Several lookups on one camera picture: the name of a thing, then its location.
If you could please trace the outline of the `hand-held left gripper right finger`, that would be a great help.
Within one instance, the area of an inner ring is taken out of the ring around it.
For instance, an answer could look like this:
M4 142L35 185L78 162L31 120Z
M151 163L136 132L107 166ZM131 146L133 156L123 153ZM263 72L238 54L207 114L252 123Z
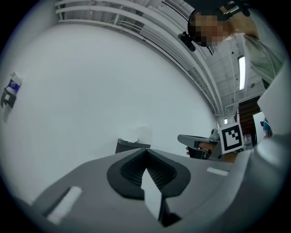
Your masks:
M145 210L150 218L220 218L235 196L237 163L145 152Z

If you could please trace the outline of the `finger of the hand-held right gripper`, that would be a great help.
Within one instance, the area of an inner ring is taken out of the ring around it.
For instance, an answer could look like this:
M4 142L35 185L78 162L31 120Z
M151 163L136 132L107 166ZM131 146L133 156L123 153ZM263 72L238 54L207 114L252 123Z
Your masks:
M189 135L178 135L177 140L186 146L199 146L201 142L210 142L209 138Z

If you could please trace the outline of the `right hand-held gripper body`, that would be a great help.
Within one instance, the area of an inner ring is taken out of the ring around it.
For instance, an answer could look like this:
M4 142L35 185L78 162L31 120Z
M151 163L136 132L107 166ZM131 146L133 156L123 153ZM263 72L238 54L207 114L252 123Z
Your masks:
M222 129L214 128L209 137L210 142L216 144L211 155L205 151L196 151L198 146L190 148L190 157L210 161L235 161L238 151L243 148L241 127L236 123Z

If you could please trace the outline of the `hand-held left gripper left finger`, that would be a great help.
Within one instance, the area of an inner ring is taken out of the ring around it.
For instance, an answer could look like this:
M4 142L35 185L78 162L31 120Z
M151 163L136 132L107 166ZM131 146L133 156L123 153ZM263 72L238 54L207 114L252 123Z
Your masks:
M145 152L85 162L45 189L32 207L54 225L145 225Z

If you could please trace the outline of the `person's right hand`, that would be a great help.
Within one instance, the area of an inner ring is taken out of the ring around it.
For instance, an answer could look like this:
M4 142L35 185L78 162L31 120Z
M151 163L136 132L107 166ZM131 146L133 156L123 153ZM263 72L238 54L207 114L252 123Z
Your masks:
M194 149L196 151L205 151L207 154L211 155L216 147L216 144L200 142L198 148Z

